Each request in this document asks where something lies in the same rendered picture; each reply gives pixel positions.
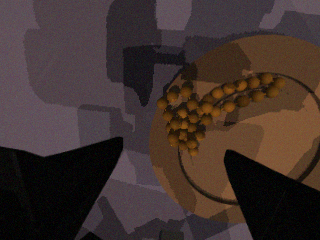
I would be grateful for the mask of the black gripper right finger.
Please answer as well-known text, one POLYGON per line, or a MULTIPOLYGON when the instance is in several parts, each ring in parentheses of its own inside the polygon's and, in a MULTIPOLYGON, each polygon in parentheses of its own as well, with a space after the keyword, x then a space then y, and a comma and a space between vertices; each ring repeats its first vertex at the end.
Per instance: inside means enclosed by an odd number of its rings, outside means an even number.
POLYGON ((320 240, 320 191, 228 149, 224 164, 252 240, 320 240))

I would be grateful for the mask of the brown round bead board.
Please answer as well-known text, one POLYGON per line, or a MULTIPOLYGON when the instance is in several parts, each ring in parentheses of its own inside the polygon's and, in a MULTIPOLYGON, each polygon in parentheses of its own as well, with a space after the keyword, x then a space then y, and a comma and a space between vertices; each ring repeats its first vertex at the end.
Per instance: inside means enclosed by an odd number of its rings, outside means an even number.
POLYGON ((205 139, 197 140, 196 156, 169 144, 169 121, 157 107, 149 138, 152 167, 162 188, 185 210, 213 221, 246 223, 226 174, 228 149, 320 191, 319 46, 276 34, 224 43, 184 69, 163 98, 188 85, 190 98, 200 105, 213 88, 266 72, 285 80, 279 94, 236 105, 232 112, 221 110, 210 125, 199 119, 195 124, 205 139))

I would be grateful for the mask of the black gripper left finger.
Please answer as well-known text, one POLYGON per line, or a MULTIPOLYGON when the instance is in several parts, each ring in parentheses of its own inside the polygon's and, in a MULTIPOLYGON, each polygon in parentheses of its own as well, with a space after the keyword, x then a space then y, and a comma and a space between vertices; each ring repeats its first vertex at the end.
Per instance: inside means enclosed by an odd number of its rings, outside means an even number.
POLYGON ((0 189, 18 195, 33 240, 74 240, 122 150, 122 137, 44 157, 0 147, 0 189))

